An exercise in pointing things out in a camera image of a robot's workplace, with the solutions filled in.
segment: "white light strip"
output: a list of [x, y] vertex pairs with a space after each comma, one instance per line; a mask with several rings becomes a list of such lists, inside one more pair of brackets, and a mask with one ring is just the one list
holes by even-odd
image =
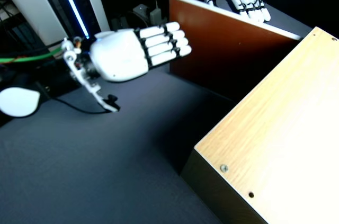
[[88, 32], [87, 32], [87, 30], [86, 30], [86, 27], [85, 27], [85, 25], [84, 25], [83, 20], [82, 20], [81, 17], [80, 17], [80, 14], [79, 14], [79, 12], [78, 12], [78, 9], [77, 9], [76, 6], [75, 6], [74, 1], [73, 1], [73, 0], [68, 0], [68, 1], [69, 1], [70, 5], [71, 5], [73, 11], [74, 11], [74, 14], [75, 14], [76, 18], [78, 19], [78, 22], [79, 22], [79, 24], [80, 24], [80, 26], [81, 26], [81, 29], [83, 30], [85, 36], [88, 37]]

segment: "metal screw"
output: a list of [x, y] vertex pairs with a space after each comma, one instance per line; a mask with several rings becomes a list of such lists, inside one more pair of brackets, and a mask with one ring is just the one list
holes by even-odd
[[225, 164], [222, 164], [222, 165], [220, 166], [220, 170], [221, 170], [223, 173], [226, 173], [226, 172], [228, 171], [228, 166], [225, 165]]

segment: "wooden partition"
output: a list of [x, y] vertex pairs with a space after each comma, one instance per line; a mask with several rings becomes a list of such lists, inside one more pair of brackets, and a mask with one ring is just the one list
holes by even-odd
[[169, 0], [192, 47], [171, 72], [240, 101], [299, 42], [300, 37], [196, 0]]
[[182, 176], [224, 223], [339, 223], [339, 41], [315, 28], [195, 147]]

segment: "light wood panel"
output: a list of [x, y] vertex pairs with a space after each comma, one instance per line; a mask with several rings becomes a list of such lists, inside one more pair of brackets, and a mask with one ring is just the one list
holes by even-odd
[[239, 102], [298, 43], [300, 37], [196, 0], [169, 0], [192, 53], [171, 72]]
[[268, 223], [339, 223], [339, 41], [313, 29], [194, 149]]

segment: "green cable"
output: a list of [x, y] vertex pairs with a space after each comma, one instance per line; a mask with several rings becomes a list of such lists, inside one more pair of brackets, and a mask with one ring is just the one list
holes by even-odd
[[0, 58], [0, 63], [2, 62], [27, 62], [27, 61], [36, 61], [36, 60], [41, 60], [41, 59], [45, 59], [48, 57], [51, 57], [53, 55], [55, 55], [56, 53], [60, 52], [61, 48], [57, 48], [56, 50], [53, 50], [50, 53], [46, 53], [44, 55], [40, 55], [40, 56], [32, 56], [32, 57], [22, 57], [22, 58]]

